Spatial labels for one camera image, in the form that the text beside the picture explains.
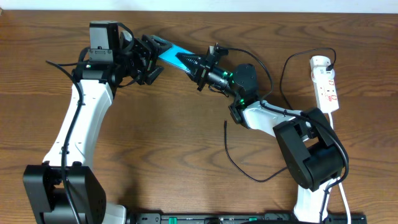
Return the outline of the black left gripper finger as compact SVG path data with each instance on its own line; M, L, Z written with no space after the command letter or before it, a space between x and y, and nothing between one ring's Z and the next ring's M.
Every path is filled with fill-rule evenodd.
M172 47L172 43L164 40L156 35L151 35L151 39L154 42L154 45L159 50L159 55L165 53Z
M155 66L153 71L149 72L144 79L145 84L151 85L156 80L156 78L164 71L163 66Z

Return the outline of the blue Galaxy smartphone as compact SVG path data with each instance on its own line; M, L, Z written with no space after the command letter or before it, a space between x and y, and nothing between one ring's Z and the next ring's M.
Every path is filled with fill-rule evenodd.
M186 49L183 49L177 45L172 44L171 48L169 48L164 53L159 55L159 59L161 59L163 62L166 62L169 65L172 65L180 70L183 70L184 72L189 72L189 69L177 58L176 56L177 53L193 54L193 52L190 52Z

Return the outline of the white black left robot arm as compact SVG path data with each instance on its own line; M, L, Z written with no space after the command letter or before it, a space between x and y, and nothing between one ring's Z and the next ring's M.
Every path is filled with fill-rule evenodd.
M158 57L170 44L152 35L136 38L116 21L90 23L90 45L72 64L72 96L60 132L39 165L28 165L23 183L37 223L132 223L123 205L111 203L93 173L97 138L116 91L150 85L163 71Z

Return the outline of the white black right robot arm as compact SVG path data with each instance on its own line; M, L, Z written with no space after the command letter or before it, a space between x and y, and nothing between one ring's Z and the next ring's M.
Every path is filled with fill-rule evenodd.
M260 97L256 69L250 63L238 65L232 72L219 67L220 58L227 53L228 49L205 55L179 52L176 57L199 90L208 85L233 96L229 110L235 123L276 138L286 169L298 184L296 219L324 223L330 190L349 172L345 148L320 109L286 110Z

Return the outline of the white USB charger adapter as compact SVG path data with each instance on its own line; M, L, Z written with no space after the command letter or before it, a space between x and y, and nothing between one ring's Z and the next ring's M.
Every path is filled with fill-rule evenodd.
M311 72L311 79L314 83L321 83L327 80L333 80L335 71L333 69L327 70L327 67L318 66L313 67Z

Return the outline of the white power strip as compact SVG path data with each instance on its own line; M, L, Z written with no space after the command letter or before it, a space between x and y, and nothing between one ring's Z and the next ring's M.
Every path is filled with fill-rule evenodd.
M328 57L322 55L313 56L310 59L310 68L312 72L313 67L323 66L327 67L327 70L331 65L331 60ZM338 96L336 93L335 80L327 80L321 83L314 83L315 98L317 107L321 109L323 113L332 113L339 109Z

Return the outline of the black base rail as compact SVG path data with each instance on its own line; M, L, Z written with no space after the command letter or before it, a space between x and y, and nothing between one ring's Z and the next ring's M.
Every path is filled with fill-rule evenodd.
M236 214L160 214L136 213L129 215L126 223L132 224L259 224L259 223L307 223L299 221L291 213Z

